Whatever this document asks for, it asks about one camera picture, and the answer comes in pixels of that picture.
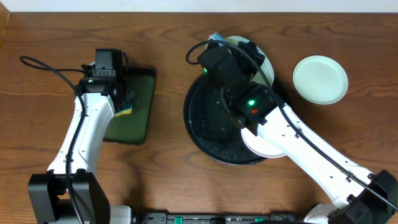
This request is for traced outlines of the mint green plate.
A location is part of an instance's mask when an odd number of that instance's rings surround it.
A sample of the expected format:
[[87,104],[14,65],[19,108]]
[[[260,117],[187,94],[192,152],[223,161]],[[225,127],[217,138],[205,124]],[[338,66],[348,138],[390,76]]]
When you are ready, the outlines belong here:
[[[232,35],[229,37],[226,37],[224,39],[225,41],[237,45],[239,42],[244,42],[244,43],[248,43],[250,42],[250,40],[238,36],[238,35]],[[271,65],[270,60],[268,59],[268,57],[265,55],[265,53],[256,45],[257,51],[262,54],[263,56],[265,56],[265,59],[263,61],[263,63],[261,64],[261,69],[264,72],[265,76],[267,77],[268,82],[272,85],[275,79],[275,75],[274,75],[274,69]],[[257,72],[253,78],[252,78],[253,82],[262,84],[262,85],[266,85],[265,80],[263,79],[263,77],[261,76],[260,72]]]
[[332,58],[312,55],[299,61],[293,72],[294,87],[299,95],[318,105],[340,101],[348,91],[348,76]]

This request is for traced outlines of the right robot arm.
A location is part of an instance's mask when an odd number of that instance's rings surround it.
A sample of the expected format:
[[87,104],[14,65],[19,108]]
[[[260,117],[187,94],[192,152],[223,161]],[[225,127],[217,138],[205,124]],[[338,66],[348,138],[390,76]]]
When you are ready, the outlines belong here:
[[246,145],[259,155],[280,150],[329,197],[305,222],[386,223],[397,213],[397,179],[386,170],[372,173],[312,131],[274,90],[274,69],[256,44],[214,40],[199,60]]

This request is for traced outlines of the green yellow sponge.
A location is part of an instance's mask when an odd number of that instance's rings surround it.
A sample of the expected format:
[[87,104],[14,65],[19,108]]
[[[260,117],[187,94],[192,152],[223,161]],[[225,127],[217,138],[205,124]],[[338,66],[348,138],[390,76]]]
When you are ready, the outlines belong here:
[[132,112],[132,105],[125,105],[120,111],[114,113],[114,117],[129,115]]

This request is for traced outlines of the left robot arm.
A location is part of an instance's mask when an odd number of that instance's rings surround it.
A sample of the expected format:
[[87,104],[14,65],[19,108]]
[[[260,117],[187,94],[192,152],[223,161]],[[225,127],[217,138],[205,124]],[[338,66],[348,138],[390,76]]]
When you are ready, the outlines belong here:
[[77,85],[73,118],[46,173],[34,174],[28,193],[38,223],[133,223],[131,207],[112,206],[95,172],[110,121],[126,111],[124,66],[96,61]]

